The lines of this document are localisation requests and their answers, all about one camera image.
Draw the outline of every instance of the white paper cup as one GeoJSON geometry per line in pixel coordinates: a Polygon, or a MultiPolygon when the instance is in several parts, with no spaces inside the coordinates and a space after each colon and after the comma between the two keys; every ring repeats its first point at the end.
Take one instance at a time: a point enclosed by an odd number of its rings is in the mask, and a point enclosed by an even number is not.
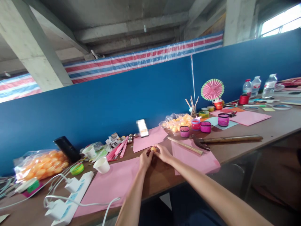
{"type": "Polygon", "coordinates": [[[88,157],[89,159],[93,159],[97,156],[96,152],[95,152],[95,149],[93,146],[89,146],[87,148],[85,148],[82,153],[88,157]]]}
{"type": "Polygon", "coordinates": [[[101,174],[105,174],[110,170],[110,165],[107,161],[107,158],[102,157],[94,163],[93,168],[96,169],[101,174]]]}

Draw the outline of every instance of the hand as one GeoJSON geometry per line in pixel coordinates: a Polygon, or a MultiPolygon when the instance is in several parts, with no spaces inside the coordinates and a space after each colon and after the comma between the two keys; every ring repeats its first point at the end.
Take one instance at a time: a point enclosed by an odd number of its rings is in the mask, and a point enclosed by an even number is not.
{"type": "Polygon", "coordinates": [[[160,150],[160,153],[155,152],[155,156],[157,156],[163,162],[170,164],[170,161],[173,159],[173,156],[170,154],[170,152],[167,150],[167,148],[160,144],[154,144],[153,147],[156,147],[160,150]]]}
{"type": "Polygon", "coordinates": [[[140,155],[140,169],[144,170],[145,172],[147,171],[148,167],[151,164],[151,160],[153,158],[154,151],[151,151],[151,148],[147,148],[142,152],[140,155]]]}

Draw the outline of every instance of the striped tarp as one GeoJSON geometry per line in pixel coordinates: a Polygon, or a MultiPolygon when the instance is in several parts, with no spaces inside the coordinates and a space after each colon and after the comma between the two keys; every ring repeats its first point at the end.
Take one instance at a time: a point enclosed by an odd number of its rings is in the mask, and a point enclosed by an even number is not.
{"type": "MultiPolygon", "coordinates": [[[[141,52],[64,64],[72,82],[82,83],[223,46],[223,32],[141,52]]],[[[0,81],[0,103],[40,93],[30,74],[0,81]]]]}

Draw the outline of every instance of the blue wall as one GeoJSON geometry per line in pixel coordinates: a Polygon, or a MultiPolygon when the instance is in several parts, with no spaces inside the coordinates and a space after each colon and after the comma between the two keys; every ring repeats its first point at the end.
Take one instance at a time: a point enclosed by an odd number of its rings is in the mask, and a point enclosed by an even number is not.
{"type": "Polygon", "coordinates": [[[13,159],[55,148],[66,136],[78,149],[104,142],[114,132],[138,132],[166,115],[187,111],[193,94],[190,57],[68,86],[0,104],[0,175],[13,173],[13,159]]]}
{"type": "MultiPolygon", "coordinates": [[[[276,73],[278,80],[299,77],[301,29],[195,54],[193,73],[196,98],[207,80],[217,78],[224,83],[226,103],[239,99],[248,78],[260,76],[263,88],[270,74],[276,73]]],[[[208,105],[204,99],[198,104],[208,105]]]]}

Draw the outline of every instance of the paper fan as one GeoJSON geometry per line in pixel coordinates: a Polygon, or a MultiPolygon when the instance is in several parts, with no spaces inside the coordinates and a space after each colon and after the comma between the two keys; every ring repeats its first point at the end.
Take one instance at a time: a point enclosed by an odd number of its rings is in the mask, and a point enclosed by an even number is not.
{"type": "Polygon", "coordinates": [[[224,93],[224,84],[219,79],[210,79],[206,81],[201,89],[201,95],[205,100],[215,100],[224,93]]]}

